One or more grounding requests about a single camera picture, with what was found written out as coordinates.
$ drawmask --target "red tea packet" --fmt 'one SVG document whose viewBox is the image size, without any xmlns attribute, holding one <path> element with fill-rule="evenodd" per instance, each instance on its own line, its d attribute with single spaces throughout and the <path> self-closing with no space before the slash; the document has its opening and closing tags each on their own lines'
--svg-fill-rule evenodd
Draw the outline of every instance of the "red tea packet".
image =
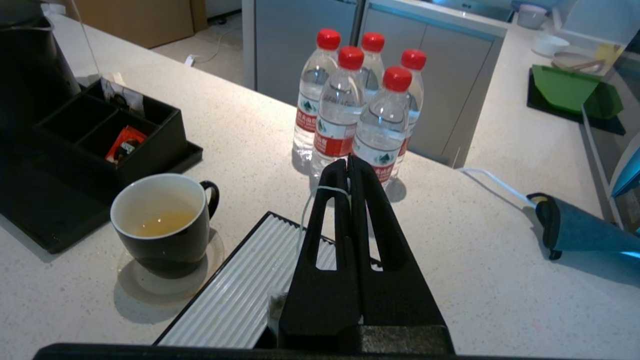
<svg viewBox="0 0 640 360">
<path fill-rule="evenodd" d="M 131 126 L 126 126 L 122 129 L 104 159 L 117 165 L 118 162 L 122 161 L 127 155 L 140 146 L 146 138 L 147 136 L 143 133 L 135 130 Z"/>
</svg>

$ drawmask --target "white ribbed tray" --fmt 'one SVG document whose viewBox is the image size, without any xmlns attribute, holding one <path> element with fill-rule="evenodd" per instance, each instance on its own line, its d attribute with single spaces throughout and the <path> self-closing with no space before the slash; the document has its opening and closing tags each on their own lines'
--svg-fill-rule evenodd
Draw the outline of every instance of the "white ribbed tray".
<svg viewBox="0 0 640 360">
<path fill-rule="evenodd" d="M 289 289 L 297 243 L 298 228 L 269 214 L 157 344 L 253 348 L 267 325 L 269 296 Z M 317 265 L 336 270 L 332 243 L 320 242 Z"/>
</svg>

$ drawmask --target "floor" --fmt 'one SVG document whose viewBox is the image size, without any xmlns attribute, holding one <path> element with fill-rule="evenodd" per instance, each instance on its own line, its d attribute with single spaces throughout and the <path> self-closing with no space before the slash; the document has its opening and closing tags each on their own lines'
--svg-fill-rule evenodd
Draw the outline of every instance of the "floor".
<svg viewBox="0 0 640 360">
<path fill-rule="evenodd" d="M 197 55 L 194 68 L 244 85 L 242 13 L 227 17 L 226 24 L 217 24 L 215 20 L 210 24 L 209 29 L 190 38 L 155 47 L 152 51 L 181 63 L 190 54 Z"/>
</svg>

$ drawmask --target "bottle label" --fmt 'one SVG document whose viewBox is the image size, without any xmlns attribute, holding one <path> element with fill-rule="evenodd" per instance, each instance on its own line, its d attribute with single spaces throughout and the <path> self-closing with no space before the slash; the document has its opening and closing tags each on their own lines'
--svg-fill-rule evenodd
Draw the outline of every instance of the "bottle label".
<svg viewBox="0 0 640 360">
<path fill-rule="evenodd" d="M 309 99 L 300 93 L 298 95 L 298 112 L 296 114 L 296 125 L 302 130 L 313 133 L 316 131 L 316 118 L 320 103 Z"/>
<path fill-rule="evenodd" d="M 406 153 L 406 148 L 409 146 L 409 140 L 413 134 L 413 129 L 415 128 L 416 123 L 418 123 L 418 116 L 420 116 L 419 111 L 409 111 L 409 128 L 406 130 L 406 136 L 404 137 L 398 156 L 403 156 Z"/>
<path fill-rule="evenodd" d="M 353 154 L 371 165 L 381 183 L 391 177 L 398 151 L 400 151 L 399 147 L 390 151 L 376 149 L 364 143 L 358 135 L 353 140 Z"/>
<path fill-rule="evenodd" d="M 334 124 L 319 118 L 316 122 L 314 147 L 325 156 L 340 158 L 351 152 L 356 124 Z"/>
</svg>

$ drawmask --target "black kettle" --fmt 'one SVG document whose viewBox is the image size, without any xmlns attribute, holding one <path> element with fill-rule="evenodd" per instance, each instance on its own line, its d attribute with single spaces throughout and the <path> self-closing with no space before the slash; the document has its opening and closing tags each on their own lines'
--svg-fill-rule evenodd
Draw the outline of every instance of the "black kettle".
<svg viewBox="0 0 640 360">
<path fill-rule="evenodd" d="M 0 135 L 31 127 L 80 92 L 36 0 L 0 0 Z"/>
</svg>

